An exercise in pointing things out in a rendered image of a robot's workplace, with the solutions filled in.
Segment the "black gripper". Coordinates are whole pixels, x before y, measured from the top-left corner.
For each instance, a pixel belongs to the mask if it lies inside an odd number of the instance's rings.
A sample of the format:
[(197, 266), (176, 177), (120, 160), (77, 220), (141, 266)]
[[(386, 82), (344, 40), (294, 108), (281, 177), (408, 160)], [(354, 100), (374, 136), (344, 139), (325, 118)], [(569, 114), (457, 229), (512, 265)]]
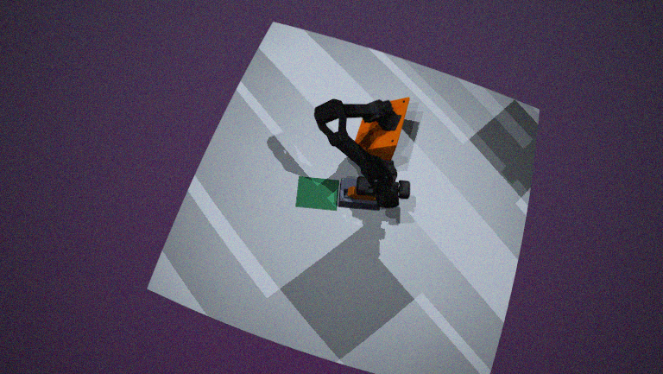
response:
[[(410, 194), (409, 181), (395, 182), (395, 185), (398, 187), (399, 198), (407, 199)], [(357, 195), (368, 195), (376, 197), (376, 190), (372, 188), (365, 177), (359, 176), (357, 178)]]

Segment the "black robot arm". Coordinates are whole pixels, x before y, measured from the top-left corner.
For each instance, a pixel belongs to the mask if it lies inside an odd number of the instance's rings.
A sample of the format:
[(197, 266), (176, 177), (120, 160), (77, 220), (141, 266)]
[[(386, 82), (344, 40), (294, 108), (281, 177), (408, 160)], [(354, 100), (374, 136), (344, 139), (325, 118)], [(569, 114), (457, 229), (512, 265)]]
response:
[[(314, 108), (314, 117), (319, 129), (327, 136), (331, 146), (337, 147), (361, 168), (361, 173), (377, 194), (377, 207), (392, 208), (399, 205), (398, 187), (395, 185), (397, 171), (394, 161), (384, 161), (377, 155), (369, 154), (351, 137), (346, 130), (347, 117), (362, 117), (365, 123), (375, 121), (382, 130), (395, 131), (401, 115), (393, 111), (389, 100), (375, 100), (368, 104), (344, 105), (341, 100), (331, 99)], [(326, 123), (335, 119), (338, 131), (332, 132)], [(375, 182), (375, 180), (379, 181)]]

